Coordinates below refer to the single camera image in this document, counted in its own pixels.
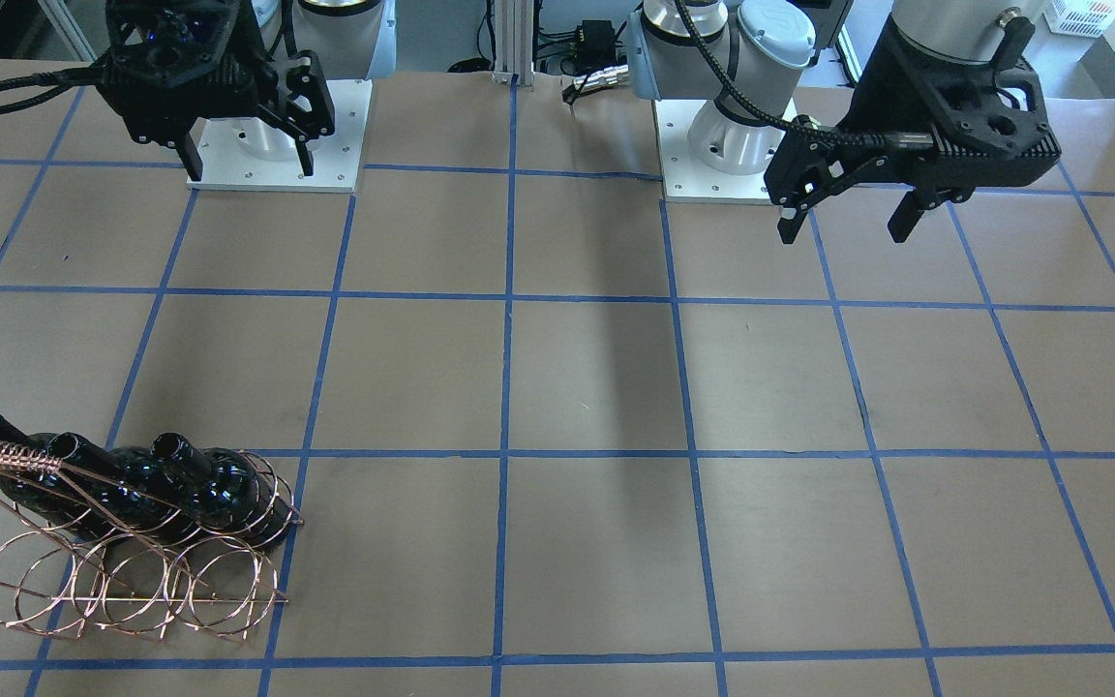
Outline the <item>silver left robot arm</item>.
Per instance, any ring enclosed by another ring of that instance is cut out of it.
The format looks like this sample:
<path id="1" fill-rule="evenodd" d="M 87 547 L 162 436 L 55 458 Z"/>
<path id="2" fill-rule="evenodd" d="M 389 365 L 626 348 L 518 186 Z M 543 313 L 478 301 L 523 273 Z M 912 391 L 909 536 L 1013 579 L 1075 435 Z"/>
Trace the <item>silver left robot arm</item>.
<path id="1" fill-rule="evenodd" d="M 894 1 L 833 125 L 786 115 L 820 52 L 791 1 L 643 1 L 626 56 L 639 98 L 695 99 L 687 142 L 727 175 L 760 175 L 797 238 L 809 211 L 859 184 L 903 184 L 888 221 L 902 243 L 924 213 L 979 187 L 1025 187 L 1056 167 L 1040 77 L 1027 62 L 1040 1 Z"/>

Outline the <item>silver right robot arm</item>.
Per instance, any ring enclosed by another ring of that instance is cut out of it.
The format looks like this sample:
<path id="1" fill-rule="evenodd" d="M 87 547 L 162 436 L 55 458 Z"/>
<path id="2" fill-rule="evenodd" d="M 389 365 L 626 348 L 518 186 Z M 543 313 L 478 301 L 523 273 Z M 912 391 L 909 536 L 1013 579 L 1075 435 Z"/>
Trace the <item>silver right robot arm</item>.
<path id="1" fill-rule="evenodd" d="M 391 1 L 110 1 L 96 88 L 198 190 L 353 193 Z"/>

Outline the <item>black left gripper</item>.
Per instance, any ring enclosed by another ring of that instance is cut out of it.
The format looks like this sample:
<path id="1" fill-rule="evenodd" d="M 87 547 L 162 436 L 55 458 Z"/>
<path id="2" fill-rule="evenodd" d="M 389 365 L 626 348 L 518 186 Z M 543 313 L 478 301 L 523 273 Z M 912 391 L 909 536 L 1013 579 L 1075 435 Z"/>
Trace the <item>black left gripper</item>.
<path id="1" fill-rule="evenodd" d="M 906 184 L 888 220 L 906 243 L 924 213 L 981 186 L 1034 184 L 1061 159 L 1039 76 L 1025 59 L 1031 19 L 889 19 L 833 127 L 805 116 L 765 173 L 783 244 L 809 209 L 857 184 Z"/>

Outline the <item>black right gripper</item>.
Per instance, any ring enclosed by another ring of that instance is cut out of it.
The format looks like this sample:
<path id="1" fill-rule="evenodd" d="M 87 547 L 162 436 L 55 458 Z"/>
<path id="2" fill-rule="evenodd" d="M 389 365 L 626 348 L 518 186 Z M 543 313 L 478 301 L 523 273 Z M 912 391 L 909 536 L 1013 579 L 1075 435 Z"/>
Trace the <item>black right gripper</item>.
<path id="1" fill-rule="evenodd" d="M 293 141 L 313 177 L 309 142 L 336 132 L 334 106 L 312 51 L 277 59 L 251 1 L 107 1 L 110 45 L 94 62 L 97 91 L 134 141 L 172 147 L 191 184 L 203 162 L 198 119 L 254 118 Z"/>

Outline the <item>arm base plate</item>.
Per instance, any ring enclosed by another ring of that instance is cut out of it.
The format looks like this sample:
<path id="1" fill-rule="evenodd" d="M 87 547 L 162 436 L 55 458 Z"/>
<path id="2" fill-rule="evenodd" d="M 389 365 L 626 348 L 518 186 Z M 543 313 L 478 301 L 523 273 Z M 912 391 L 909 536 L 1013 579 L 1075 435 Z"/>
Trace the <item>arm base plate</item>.
<path id="1" fill-rule="evenodd" d="M 202 177 L 187 180 L 191 188 L 256 191 L 256 193 L 353 194 L 362 159 L 363 136 L 375 83 L 331 80 L 336 132 L 311 141 L 313 175 L 298 162 L 295 142 L 256 119 L 205 122 L 198 138 Z"/>
<path id="2" fill-rule="evenodd" d="M 663 99 L 653 110 L 667 201 L 770 204 L 763 172 L 783 130 L 734 122 L 711 99 Z"/>

